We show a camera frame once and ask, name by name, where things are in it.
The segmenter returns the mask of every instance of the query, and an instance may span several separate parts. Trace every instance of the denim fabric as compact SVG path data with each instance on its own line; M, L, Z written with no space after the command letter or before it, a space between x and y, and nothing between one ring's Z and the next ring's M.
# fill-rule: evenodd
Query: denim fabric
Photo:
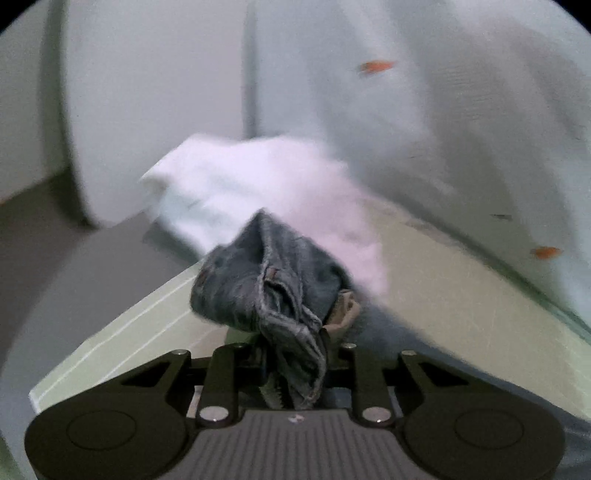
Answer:
M191 306L215 322L261 332L277 349L278 371L289 384L294 406L310 408L326 372L319 330L339 291L351 287L343 269L315 244L259 212L232 244L208 256ZM555 480L591 478L591 423L430 345L371 302L361 301L361 307L344 341L371 351L379 361L395 360L402 350L413 349L541 405L566 434Z
M228 246L206 258L191 307L216 323L260 332L277 354L295 408L312 408L326 374L319 331L340 290L344 269L311 240L259 211Z

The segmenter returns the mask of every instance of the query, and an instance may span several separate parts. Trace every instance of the orange stain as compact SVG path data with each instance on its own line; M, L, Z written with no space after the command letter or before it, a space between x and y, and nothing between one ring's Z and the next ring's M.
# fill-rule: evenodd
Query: orange stain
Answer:
M532 250L532 253L538 260L550 260L562 253L560 248L556 247L538 247Z
M364 63L359 70L363 73L380 73L391 69L395 64L395 61L374 60Z

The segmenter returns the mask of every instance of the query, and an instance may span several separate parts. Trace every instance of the metal bolt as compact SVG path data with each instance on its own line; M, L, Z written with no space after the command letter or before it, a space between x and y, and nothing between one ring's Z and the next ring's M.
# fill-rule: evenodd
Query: metal bolt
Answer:
M203 420L207 421L221 421L225 420L230 412L228 412L227 408L220 407L219 405L212 405L210 407L205 407L199 412L199 416Z
M392 414L387 408L369 407L366 408L363 412L361 412L361 416L365 418L365 420L367 421L371 421L373 423L381 423L383 421L389 420Z

